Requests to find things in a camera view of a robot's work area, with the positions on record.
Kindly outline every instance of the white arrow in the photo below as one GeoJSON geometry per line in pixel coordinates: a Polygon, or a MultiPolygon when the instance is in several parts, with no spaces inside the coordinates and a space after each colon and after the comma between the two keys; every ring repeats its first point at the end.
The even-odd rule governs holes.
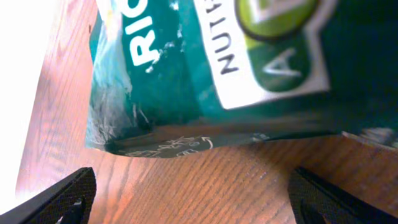
{"type": "Polygon", "coordinates": [[[211,142],[211,140],[210,140],[209,137],[202,137],[201,139],[202,139],[203,141],[208,141],[208,142],[209,142],[209,144],[210,144],[210,148],[209,148],[209,149],[212,149],[212,148],[213,148],[213,143],[211,142]]]}

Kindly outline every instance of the wrinkled plastic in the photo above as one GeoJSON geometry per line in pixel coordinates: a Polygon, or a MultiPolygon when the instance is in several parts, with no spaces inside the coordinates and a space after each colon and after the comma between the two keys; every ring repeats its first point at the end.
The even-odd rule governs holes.
{"type": "MultiPolygon", "coordinates": [[[[282,70],[282,64],[274,65],[278,62],[274,57],[296,53],[297,58],[289,59],[292,68],[284,71],[296,75],[297,69],[304,74],[295,80],[256,75],[260,86],[276,96],[258,103],[250,103],[247,97],[241,99],[250,95],[247,91],[230,90],[233,97],[229,99],[221,92],[215,79],[216,60],[211,59],[212,53],[205,46],[205,27],[200,24],[203,18],[194,1],[149,1],[140,16],[130,18],[119,10],[123,1],[98,0],[102,19],[98,16],[90,38],[94,72],[86,130],[88,147],[124,156],[175,157],[271,139],[342,131],[361,134],[364,128],[376,127],[395,130],[398,17],[391,10],[398,4],[394,1],[335,1],[336,9],[330,10],[331,16],[326,17],[319,34],[319,57],[324,59],[326,70],[324,89],[301,90],[307,80],[317,76],[311,72],[313,65],[320,64],[320,58],[313,57],[314,51],[307,49],[312,40],[305,31],[301,34],[294,30],[280,40],[259,40],[245,34],[254,73],[261,72],[257,65],[262,65],[262,58],[268,60],[268,67],[259,69],[275,72],[282,70]],[[127,35],[128,25],[147,16],[151,25],[135,27],[127,35]],[[152,31],[155,40],[150,49],[157,49],[159,57],[139,64],[130,54],[131,40],[148,38],[152,31]],[[279,97],[283,91],[287,96],[279,97]],[[227,108],[235,102],[240,105],[227,108]]],[[[138,2],[129,1],[130,7],[138,2]]],[[[214,12],[227,3],[215,1],[206,6],[206,12],[217,4],[220,7],[214,12]]],[[[216,38],[220,36],[211,36],[209,41],[216,38]]],[[[224,50],[222,42],[216,46],[221,46],[216,52],[224,50]]],[[[224,56],[216,59],[227,60],[224,56]]],[[[390,137],[391,145],[395,144],[394,136],[390,137]]]]}

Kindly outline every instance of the green package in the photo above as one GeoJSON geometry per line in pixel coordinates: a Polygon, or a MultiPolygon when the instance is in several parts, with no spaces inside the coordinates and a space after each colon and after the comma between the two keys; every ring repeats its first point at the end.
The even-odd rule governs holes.
{"type": "Polygon", "coordinates": [[[175,157],[396,129],[397,1],[97,3],[88,147],[175,157]]]}

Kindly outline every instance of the black object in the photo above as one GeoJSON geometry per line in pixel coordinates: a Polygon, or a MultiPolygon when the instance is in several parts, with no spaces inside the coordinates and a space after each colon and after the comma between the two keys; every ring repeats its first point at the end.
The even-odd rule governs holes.
{"type": "Polygon", "coordinates": [[[288,191],[297,224],[398,223],[392,215],[301,167],[291,175],[288,191]]]}
{"type": "Polygon", "coordinates": [[[92,168],[81,168],[0,216],[0,223],[88,223],[96,193],[92,168]]]}

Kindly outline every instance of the wooden surface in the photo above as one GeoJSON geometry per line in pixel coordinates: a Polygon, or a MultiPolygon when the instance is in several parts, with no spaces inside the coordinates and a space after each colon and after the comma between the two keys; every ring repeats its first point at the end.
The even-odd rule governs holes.
{"type": "Polygon", "coordinates": [[[16,195],[93,167],[90,223],[295,223],[287,179],[298,165],[398,216],[398,156],[342,137],[222,147],[177,159],[84,148],[94,0],[58,1],[16,195]]]}

